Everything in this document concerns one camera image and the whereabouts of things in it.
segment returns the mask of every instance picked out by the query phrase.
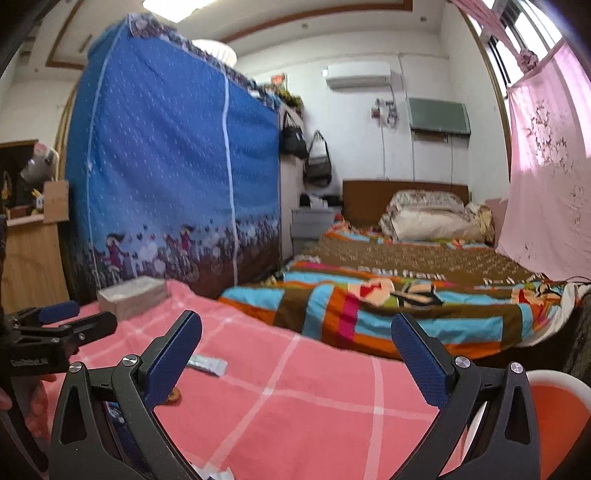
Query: hanging bag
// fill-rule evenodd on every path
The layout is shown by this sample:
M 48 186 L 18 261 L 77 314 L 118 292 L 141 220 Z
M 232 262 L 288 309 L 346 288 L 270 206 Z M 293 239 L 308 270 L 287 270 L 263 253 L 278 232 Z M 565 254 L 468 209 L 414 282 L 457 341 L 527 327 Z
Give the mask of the hanging bag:
M 315 142 L 324 143 L 324 154 L 311 156 Z M 332 182 L 332 163 L 330 161 L 329 147 L 318 130 L 314 132 L 312 143 L 308 149 L 308 159 L 304 166 L 304 182 L 316 187 L 327 187 Z
M 283 115 L 279 150 L 284 155 L 294 155 L 302 160 L 308 158 L 308 148 L 304 139 L 304 133 L 287 111 Z

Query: window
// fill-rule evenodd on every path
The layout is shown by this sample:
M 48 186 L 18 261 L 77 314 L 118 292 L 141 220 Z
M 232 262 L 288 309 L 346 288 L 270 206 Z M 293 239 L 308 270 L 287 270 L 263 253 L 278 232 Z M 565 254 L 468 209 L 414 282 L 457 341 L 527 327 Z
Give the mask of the window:
M 558 43 L 562 35 L 552 21 L 529 0 L 487 0 L 493 7 L 506 3 L 501 14 L 501 23 L 511 43 L 520 50 L 528 48 L 543 59 Z M 487 49 L 497 67 L 498 80 L 503 90 L 521 77 L 523 73 L 511 52 L 495 38 L 486 39 Z

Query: nightstand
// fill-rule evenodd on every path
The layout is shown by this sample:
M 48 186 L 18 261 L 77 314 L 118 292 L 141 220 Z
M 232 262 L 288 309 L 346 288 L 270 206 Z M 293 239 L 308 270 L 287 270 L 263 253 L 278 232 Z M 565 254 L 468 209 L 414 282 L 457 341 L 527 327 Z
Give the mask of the nightstand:
M 313 247 L 322 235 L 334 224 L 335 215 L 340 213 L 338 207 L 309 208 L 300 207 L 291 211 L 291 240 L 294 255 L 301 255 L 307 248 Z

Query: wooden headboard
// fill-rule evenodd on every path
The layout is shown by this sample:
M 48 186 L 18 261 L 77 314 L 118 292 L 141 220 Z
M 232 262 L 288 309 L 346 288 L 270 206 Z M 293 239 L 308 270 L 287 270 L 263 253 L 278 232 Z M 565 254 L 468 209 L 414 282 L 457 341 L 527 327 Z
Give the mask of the wooden headboard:
M 427 181 L 345 180 L 343 215 L 358 227 L 375 225 L 386 212 L 386 207 L 394 194 L 400 190 L 452 192 L 462 199 L 464 205 L 470 202 L 470 193 L 466 185 Z

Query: white wall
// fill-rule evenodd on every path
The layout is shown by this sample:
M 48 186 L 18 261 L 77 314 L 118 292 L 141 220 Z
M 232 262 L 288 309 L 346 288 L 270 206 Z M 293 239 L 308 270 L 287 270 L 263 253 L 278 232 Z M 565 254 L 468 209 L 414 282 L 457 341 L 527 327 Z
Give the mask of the white wall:
M 4 104 L 4 97 L 10 86 L 12 85 L 12 81 L 14 79 L 14 74 L 17 69 L 17 62 L 18 62 L 18 53 L 12 58 L 6 70 L 0 77 L 0 111 L 2 111 L 2 105 Z
M 74 82 L 60 80 L 13 83 L 0 109 L 0 143 L 39 139 L 53 146 L 73 87 Z
M 380 127 L 370 117 L 376 98 L 391 99 L 388 87 L 330 90 L 322 70 L 344 61 L 385 61 L 392 69 L 392 86 L 400 114 L 396 129 L 384 128 L 385 177 L 412 180 L 413 148 L 403 90 L 409 96 L 454 100 L 449 62 L 438 36 L 418 31 L 355 32 L 323 35 L 272 47 L 239 58 L 237 69 L 259 83 L 277 73 L 287 74 L 291 93 L 304 101 L 306 132 L 320 130 L 328 142 L 340 188 L 343 179 L 384 176 Z M 449 144 L 414 142 L 415 179 L 450 181 L 452 151 Z M 454 143 L 453 182 L 466 183 L 467 152 Z
M 466 104 L 472 127 L 468 186 L 474 201 L 507 198 L 507 152 L 495 91 L 478 45 L 452 4 L 446 4 L 443 11 L 441 43 L 449 56 L 454 94 Z

